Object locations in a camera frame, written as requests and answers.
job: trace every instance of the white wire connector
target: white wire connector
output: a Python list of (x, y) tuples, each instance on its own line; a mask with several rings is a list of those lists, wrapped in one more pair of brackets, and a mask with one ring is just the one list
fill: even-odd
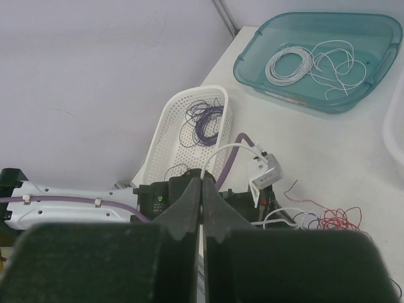
[(97, 199), (95, 199), (95, 201), (94, 201), (94, 204), (95, 204), (95, 207), (101, 207), (101, 198), (97, 198)]
[(259, 190), (267, 188), (283, 178), (282, 168), (274, 155), (265, 156), (268, 164), (265, 165), (260, 158), (248, 161), (247, 173), (255, 207), (258, 207)]
[(205, 163), (202, 166), (202, 170), (201, 170), (201, 179), (203, 180), (203, 178), (205, 177), (205, 172), (206, 172), (206, 168), (209, 164), (209, 161), (219, 152), (221, 152), (222, 150), (225, 150), (226, 148), (230, 148), (230, 147), (241, 147), (241, 148), (245, 148), (247, 150), (249, 150), (251, 153), (255, 154), (258, 158), (260, 158), (264, 165), (268, 166), (268, 160), (264, 158), (264, 156), (262, 156), (262, 154), (258, 153), (254, 148), (241, 144), (241, 143), (231, 143), (231, 144), (226, 144), (223, 145), (222, 147), (218, 148), (217, 150), (215, 150), (210, 156), (209, 158), (206, 159)]
[(255, 145), (252, 147), (252, 149), (255, 151), (256, 154), (257, 154), (257, 153), (259, 153), (259, 154), (262, 154), (262, 153), (263, 153), (261, 147), (259, 147), (258, 144), (255, 144)]
[(31, 203), (31, 195), (30, 194), (24, 194), (23, 195), (23, 200), (24, 200), (24, 204), (30, 204)]

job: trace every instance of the white tabletop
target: white tabletop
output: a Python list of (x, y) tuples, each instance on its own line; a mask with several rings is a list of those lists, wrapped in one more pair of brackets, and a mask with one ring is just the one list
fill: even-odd
[[(361, 229), (373, 238), (391, 277), (404, 286), (404, 180), (382, 138), (404, 52), (368, 97), (346, 113), (329, 115), (267, 97), (237, 82), (234, 62), (256, 30), (244, 27), (202, 83), (222, 85), (229, 92), (234, 116), (230, 141), (244, 132), (276, 156), (285, 174), (274, 185), (282, 206), (321, 213), (310, 203), (293, 203), (283, 195), (298, 179), (291, 193), (295, 199), (313, 199), (328, 208), (361, 207)], [(250, 157), (239, 152), (222, 190), (247, 189)], [(355, 221), (355, 214), (349, 219)]]

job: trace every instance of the white cable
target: white cable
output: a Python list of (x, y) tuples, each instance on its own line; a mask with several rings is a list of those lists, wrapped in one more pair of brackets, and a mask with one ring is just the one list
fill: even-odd
[(271, 223), (278, 223), (278, 222), (286, 223), (287, 225), (289, 225), (291, 227), (299, 227), (299, 224), (290, 223), (288, 220), (285, 220), (285, 219), (274, 219), (274, 220), (266, 220), (266, 221), (260, 221), (260, 222), (251, 222), (251, 224), (262, 225), (262, 224), (271, 224)]
[(250, 152), (252, 152), (253, 154), (255, 154), (257, 157), (259, 157), (266, 165), (268, 165), (268, 160), (265, 159), (264, 156), (262, 156), (262, 154), (258, 153), (256, 150), (254, 150), (254, 148), (241, 144), (241, 143), (231, 143), (231, 144), (226, 144), (221, 146), (220, 148), (218, 148), (217, 150), (215, 150), (210, 156), (209, 158), (206, 159), (205, 163), (202, 166), (202, 171), (201, 171), (201, 180), (203, 180), (204, 176), (205, 176), (205, 172), (206, 172), (206, 168), (209, 164), (209, 161), (213, 158), (213, 156), (215, 156), (217, 153), (221, 152), (222, 150), (225, 150), (226, 148), (229, 147), (241, 147), (241, 148), (245, 148), (247, 150), (249, 150)]
[[(300, 56), (300, 58), (302, 58), (302, 62), (292, 74), (282, 76), (275, 71), (275, 64), (280, 58), (287, 54), (296, 54)], [(278, 86), (288, 86), (298, 82), (308, 72), (310, 72), (313, 64), (312, 53), (308, 49), (300, 46), (288, 47), (272, 56), (265, 66), (265, 75), (268, 81), (272, 84)]]
[(308, 213), (308, 211), (304, 211), (304, 210), (302, 210), (301, 208), (297, 208), (297, 207), (283, 207), (283, 208), (277, 208), (277, 209), (271, 211), (269, 214), (267, 214), (267, 216), (266, 216), (265, 219), (264, 219), (264, 222), (267, 221), (268, 218), (269, 218), (270, 216), (272, 216), (274, 213), (278, 213), (279, 211), (282, 211), (282, 210), (297, 210), (299, 213)]
[[(333, 43), (333, 42), (348, 44), (351, 48), (352, 53), (346, 49), (337, 48), (337, 49), (333, 49), (329, 52), (325, 52), (325, 53), (322, 52), (322, 53), (314, 55), (314, 51), (320, 45), (327, 44), (327, 43)], [(334, 54), (336, 52), (345, 52), (347, 54), (347, 60), (345, 62), (339, 64), (337, 67), (334, 65), (333, 61), (329, 57), (330, 54)], [(300, 63), (300, 65), (297, 67), (297, 69), (292, 74), (287, 75), (287, 76), (282, 76), (282, 75), (279, 75), (275, 71), (275, 65), (280, 60), (280, 58), (286, 54), (296, 54), (302, 58), (302, 62)], [(319, 66), (319, 63), (324, 58), (327, 58), (330, 61), (331, 66), (334, 70), (336, 80), (328, 79), (328, 78), (322, 77), (318, 74), (314, 74), (312, 72), (313, 69), (316, 71), (319, 71), (320, 73), (323, 72), (318, 66)], [(340, 79), (340, 76), (345, 76), (345, 75), (349, 74), (356, 62), (363, 66), (364, 77), (358, 83), (353, 84), (353, 85), (342, 82), (342, 80)], [(347, 71), (344, 73), (339, 72), (338, 69), (345, 64), (347, 65)], [(327, 90), (324, 94), (326, 100), (328, 100), (328, 93), (330, 91), (333, 91), (333, 90), (344, 91), (345, 94), (348, 95), (348, 92), (347, 92), (348, 90), (353, 90), (354, 88), (357, 88), (358, 86), (360, 86), (366, 79), (367, 68), (366, 68), (365, 64), (363, 64), (362, 62), (355, 60), (354, 47), (352, 46), (351, 43), (344, 41), (344, 40), (329, 40), (329, 41), (321, 42), (318, 45), (316, 45), (312, 51), (309, 51), (308, 49), (306, 49), (304, 47), (300, 47), (300, 46), (287, 47), (286, 49), (283, 49), (280, 52), (277, 52), (275, 55), (273, 55), (265, 66), (266, 78), (268, 79), (269, 82), (271, 82), (272, 84), (277, 85), (277, 86), (287, 86), (287, 85), (294, 84), (297, 81), (299, 81), (300, 79), (302, 79), (307, 74), (311, 75), (311, 78), (316, 83), (330, 87), (330, 89)], [(339, 82), (341, 87), (337, 87), (337, 86), (327, 84), (327, 83), (321, 83), (320, 81), (315, 79), (315, 77), (321, 78), (323, 80), (327, 80), (330, 82), (337, 81), (337, 82)]]

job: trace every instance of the white connector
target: white connector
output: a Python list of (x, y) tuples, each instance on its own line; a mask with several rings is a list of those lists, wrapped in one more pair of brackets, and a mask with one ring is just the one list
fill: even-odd
[(274, 155), (265, 156), (268, 164), (263, 163), (260, 158), (247, 163), (247, 171), (252, 197), (255, 207), (258, 206), (259, 190), (264, 189), (283, 178), (283, 171)]
[(251, 148), (252, 148), (252, 150), (254, 150), (258, 155), (260, 155), (260, 154), (263, 153), (262, 149), (259, 147), (258, 144), (255, 144), (255, 145), (254, 145), (253, 147), (251, 147)]
[(30, 204), (31, 203), (31, 195), (30, 194), (24, 194), (23, 195), (23, 200), (24, 200), (24, 204)]
[(101, 198), (95, 199), (95, 201), (94, 201), (95, 207), (101, 207), (101, 201), (102, 201)]

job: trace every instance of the cable tie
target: cable tie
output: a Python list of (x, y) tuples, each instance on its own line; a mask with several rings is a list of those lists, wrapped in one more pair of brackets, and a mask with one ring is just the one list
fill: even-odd
[(101, 198), (97, 198), (94, 201), (95, 207), (100, 208), (101, 207)]
[(30, 194), (24, 194), (23, 195), (23, 200), (24, 200), (24, 204), (31, 204), (31, 195)]

